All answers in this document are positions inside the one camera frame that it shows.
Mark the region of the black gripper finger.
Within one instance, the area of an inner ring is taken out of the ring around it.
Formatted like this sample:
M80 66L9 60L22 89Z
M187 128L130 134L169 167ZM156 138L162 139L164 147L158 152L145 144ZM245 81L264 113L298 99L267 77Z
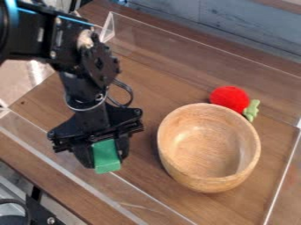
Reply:
M88 143L76 144L73 153L85 168L94 168L93 145Z
M116 139L117 151L120 154L121 160L124 160L130 154L130 136L128 134L122 134Z

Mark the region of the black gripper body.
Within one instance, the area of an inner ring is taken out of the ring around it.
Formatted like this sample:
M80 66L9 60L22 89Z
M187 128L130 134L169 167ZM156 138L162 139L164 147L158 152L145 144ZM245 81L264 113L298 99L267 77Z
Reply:
M77 141L94 143L140 132L144 129L141 117L141 108L122 108L110 104L90 112L77 112L47 133L54 152L73 150Z

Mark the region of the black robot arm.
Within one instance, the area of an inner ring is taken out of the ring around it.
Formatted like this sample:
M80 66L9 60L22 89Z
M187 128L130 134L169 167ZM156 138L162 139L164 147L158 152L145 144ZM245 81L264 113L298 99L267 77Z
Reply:
M122 168L132 135L144 129L142 109L110 96L120 59L85 18L57 10L43 0L0 0L0 64L9 60L46 62L59 73L73 117L47 133L54 152L69 151L97 173Z

